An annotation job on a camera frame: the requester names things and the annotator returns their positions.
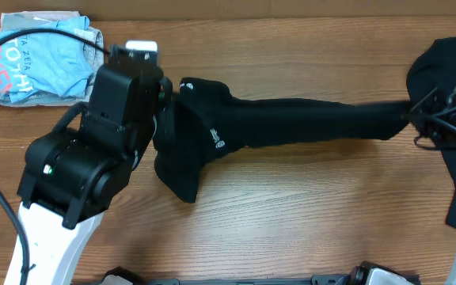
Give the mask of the black t-shirt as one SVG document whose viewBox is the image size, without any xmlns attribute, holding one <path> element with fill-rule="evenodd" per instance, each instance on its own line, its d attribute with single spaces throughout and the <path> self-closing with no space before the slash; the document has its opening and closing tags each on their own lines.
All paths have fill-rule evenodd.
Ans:
<svg viewBox="0 0 456 285">
<path fill-rule="evenodd" d="M 182 201 L 195 203 L 202 168 L 242 148 L 333 139 L 388 140 L 406 125 L 409 101 L 342 104 L 302 98 L 242 100 L 217 81 L 182 78 L 161 114 L 154 170 Z"/>
</svg>

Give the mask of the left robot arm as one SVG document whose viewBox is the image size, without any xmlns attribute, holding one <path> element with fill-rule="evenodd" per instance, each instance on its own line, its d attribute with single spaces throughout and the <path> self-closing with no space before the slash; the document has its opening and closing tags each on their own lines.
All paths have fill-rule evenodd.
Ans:
<svg viewBox="0 0 456 285">
<path fill-rule="evenodd" d="M 87 102 L 72 105 L 25 153 L 17 217 L 27 238 L 5 281 L 68 284 L 112 198 L 129 183 L 158 129 L 160 97 L 172 86 L 154 41 L 111 48 Z"/>
</svg>

